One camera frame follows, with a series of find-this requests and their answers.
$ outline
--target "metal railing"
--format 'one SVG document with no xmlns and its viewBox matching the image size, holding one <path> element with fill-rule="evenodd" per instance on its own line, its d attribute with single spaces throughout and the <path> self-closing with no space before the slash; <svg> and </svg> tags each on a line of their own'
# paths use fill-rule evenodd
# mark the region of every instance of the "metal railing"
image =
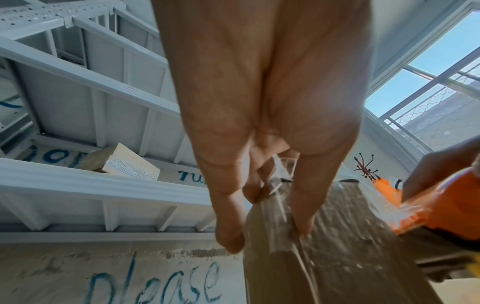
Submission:
<svg viewBox="0 0 480 304">
<path fill-rule="evenodd" d="M 380 119 L 424 153 L 447 148 L 480 134 L 480 47 L 438 76 L 406 65 L 404 70 L 429 82 L 383 114 Z M 441 86 L 411 109 L 401 110 Z"/>
</svg>

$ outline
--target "wire mesh fence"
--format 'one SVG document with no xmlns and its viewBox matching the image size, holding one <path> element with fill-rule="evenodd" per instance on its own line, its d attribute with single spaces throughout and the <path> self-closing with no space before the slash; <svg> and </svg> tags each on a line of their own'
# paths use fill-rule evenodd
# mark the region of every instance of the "wire mesh fence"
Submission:
<svg viewBox="0 0 480 304">
<path fill-rule="evenodd" d="M 455 74 L 450 79 L 480 92 L 480 61 L 462 75 Z M 428 150 L 419 140 L 433 150 L 441 150 L 480 135 L 480 101 L 449 87 L 438 87 L 440 89 L 394 119 L 407 131 L 389 119 L 385 121 L 424 152 Z"/>
</svg>

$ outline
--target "metal staircase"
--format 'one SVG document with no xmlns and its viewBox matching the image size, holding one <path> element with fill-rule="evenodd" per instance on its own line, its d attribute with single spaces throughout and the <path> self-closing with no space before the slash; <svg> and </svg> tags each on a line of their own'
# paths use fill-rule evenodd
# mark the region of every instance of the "metal staircase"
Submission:
<svg viewBox="0 0 480 304">
<path fill-rule="evenodd" d="M 197 233 L 216 219 L 158 30 L 115 0 L 32 0 L 0 17 L 0 75 L 22 102 L 0 132 L 0 243 L 213 238 Z M 78 163 L 118 142 L 161 181 L 31 162 L 38 147 L 78 153 Z"/>
</svg>

